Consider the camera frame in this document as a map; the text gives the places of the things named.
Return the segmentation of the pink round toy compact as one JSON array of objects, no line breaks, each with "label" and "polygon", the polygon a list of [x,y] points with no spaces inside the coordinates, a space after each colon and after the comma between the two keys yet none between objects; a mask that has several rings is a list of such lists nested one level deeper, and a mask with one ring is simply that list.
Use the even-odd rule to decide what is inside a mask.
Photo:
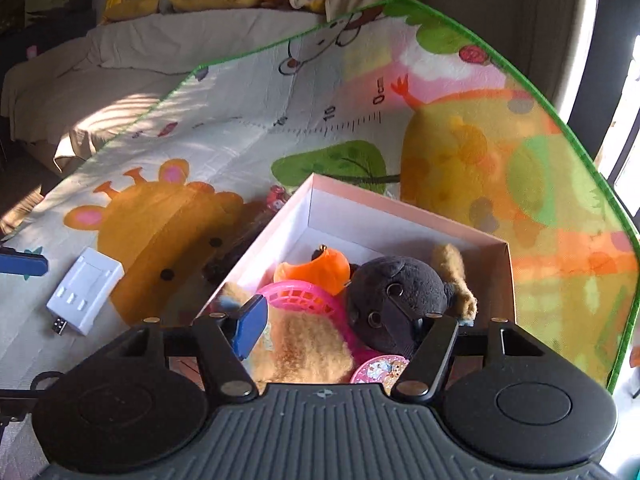
[{"label": "pink round toy compact", "polygon": [[376,356],[364,362],[352,374],[352,384],[381,384],[387,394],[392,392],[393,386],[404,372],[409,361],[403,356],[386,354]]}]

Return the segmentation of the black plush toy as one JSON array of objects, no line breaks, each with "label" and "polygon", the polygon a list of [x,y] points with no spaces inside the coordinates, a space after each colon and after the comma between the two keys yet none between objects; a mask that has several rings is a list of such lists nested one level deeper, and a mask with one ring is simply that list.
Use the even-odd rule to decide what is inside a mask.
[{"label": "black plush toy", "polygon": [[419,259],[375,258],[358,266],[347,286],[349,326],[368,347],[410,359],[427,315],[446,313],[455,296],[454,285]]}]

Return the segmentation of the tan fuzzy plush cloth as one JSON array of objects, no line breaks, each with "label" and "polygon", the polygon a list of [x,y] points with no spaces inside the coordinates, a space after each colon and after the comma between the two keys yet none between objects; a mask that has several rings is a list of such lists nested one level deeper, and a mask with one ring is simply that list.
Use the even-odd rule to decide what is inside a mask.
[{"label": "tan fuzzy plush cloth", "polygon": [[344,382],[355,362],[343,335],[325,316],[269,306],[266,327],[243,365],[262,391],[270,382]]}]

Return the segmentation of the small calico plush toy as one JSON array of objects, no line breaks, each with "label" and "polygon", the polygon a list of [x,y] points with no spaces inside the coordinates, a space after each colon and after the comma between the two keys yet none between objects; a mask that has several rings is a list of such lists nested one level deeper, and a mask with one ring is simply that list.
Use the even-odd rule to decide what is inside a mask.
[{"label": "small calico plush toy", "polygon": [[432,267],[450,286],[452,312],[465,324],[473,324],[477,316],[477,299],[466,284],[464,262],[457,247],[436,245],[432,252]]}]

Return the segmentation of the pink plastic toy basket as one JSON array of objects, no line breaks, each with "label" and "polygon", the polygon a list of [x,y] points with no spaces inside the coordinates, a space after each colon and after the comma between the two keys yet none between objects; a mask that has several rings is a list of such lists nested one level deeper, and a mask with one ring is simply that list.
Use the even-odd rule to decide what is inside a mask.
[{"label": "pink plastic toy basket", "polygon": [[381,355],[381,352],[366,346],[349,326],[344,301],[331,296],[320,286],[289,280],[270,283],[262,286],[257,292],[264,296],[268,304],[274,308],[306,312],[327,318],[343,336],[349,351],[352,352],[356,366]]}]

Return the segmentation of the orange plastic toy shell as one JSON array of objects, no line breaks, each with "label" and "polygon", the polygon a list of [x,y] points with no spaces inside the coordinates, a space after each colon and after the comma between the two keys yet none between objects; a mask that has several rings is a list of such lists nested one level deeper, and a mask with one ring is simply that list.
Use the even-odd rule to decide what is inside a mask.
[{"label": "orange plastic toy shell", "polygon": [[348,259],[338,250],[319,246],[306,263],[282,262],[273,273],[273,281],[302,281],[318,286],[331,296],[338,295],[350,280]]}]

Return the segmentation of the white charger adapter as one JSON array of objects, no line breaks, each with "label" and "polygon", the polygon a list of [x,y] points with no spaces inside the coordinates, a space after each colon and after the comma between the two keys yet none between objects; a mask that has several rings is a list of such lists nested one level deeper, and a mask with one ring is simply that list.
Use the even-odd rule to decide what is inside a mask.
[{"label": "white charger adapter", "polygon": [[102,252],[86,248],[65,274],[46,304],[54,317],[52,330],[66,327],[87,336],[108,296],[124,276],[122,264]]}]

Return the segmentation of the pink cardboard box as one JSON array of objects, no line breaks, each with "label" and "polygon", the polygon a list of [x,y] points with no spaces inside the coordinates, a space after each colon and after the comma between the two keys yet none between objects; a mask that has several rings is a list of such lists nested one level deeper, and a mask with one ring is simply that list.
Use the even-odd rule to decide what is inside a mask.
[{"label": "pink cardboard box", "polygon": [[508,244],[426,210],[327,177],[311,176],[273,214],[256,240],[209,298],[208,310],[230,309],[224,292],[242,300],[274,283],[282,262],[301,264],[321,245],[341,252],[351,264],[384,256],[431,262],[436,245],[453,244],[462,255],[471,292],[480,303],[474,322],[515,318]]}]

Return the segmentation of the beige bed mattress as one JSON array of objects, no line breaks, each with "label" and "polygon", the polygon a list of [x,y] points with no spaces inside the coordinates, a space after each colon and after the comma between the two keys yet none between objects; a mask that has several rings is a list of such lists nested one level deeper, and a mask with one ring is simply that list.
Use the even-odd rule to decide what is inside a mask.
[{"label": "beige bed mattress", "polygon": [[4,76],[12,141],[60,174],[88,159],[198,66],[269,46],[322,23],[304,11],[154,14],[99,26]]}]

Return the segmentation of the colourful cartoon play mat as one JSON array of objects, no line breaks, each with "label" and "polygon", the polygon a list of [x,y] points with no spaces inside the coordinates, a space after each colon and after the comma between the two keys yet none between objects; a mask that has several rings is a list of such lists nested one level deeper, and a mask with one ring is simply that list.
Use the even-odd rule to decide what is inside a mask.
[{"label": "colourful cartoon play mat", "polygon": [[[193,322],[311,176],[508,244],[515,318],[461,322],[430,403],[272,382],[209,401]],[[124,276],[87,336],[46,304],[80,254]],[[553,106],[485,41],[386,0],[202,65],[63,180],[3,250],[6,479],[603,479],[639,242]]]}]

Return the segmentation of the yellow small pillow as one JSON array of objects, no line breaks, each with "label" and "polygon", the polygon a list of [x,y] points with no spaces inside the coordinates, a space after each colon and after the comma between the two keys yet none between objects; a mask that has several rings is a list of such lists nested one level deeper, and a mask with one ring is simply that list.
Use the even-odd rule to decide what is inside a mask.
[{"label": "yellow small pillow", "polygon": [[103,23],[116,23],[145,18],[155,14],[160,0],[106,0],[102,12]]}]

